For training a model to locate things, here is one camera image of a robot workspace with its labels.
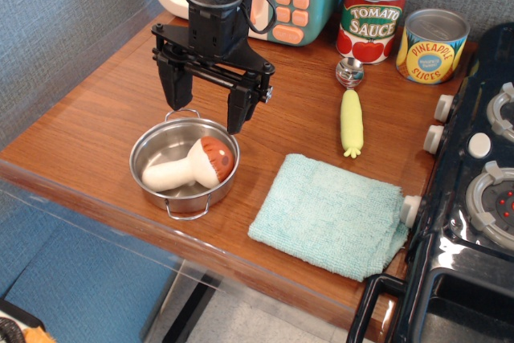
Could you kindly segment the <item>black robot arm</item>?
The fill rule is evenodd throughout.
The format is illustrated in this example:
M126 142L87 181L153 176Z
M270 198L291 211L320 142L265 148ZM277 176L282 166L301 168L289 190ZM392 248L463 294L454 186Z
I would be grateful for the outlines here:
M168 105L179 110L193 99L193 78L229 89L227 131L239 133L255 106L271 96L274 66L255 52L248 34L252 0L186 0L189 25L157 23L153 58Z

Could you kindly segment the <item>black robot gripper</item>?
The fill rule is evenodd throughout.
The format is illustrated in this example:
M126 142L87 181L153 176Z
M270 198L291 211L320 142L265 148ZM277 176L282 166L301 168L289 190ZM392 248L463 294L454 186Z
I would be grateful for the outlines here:
M248 43L252 0L186 0L187 27L157 23L153 59L167 104L184 108L193 99L195 76L230 90L227 132L237 134L259 102L268 102L274 66Z

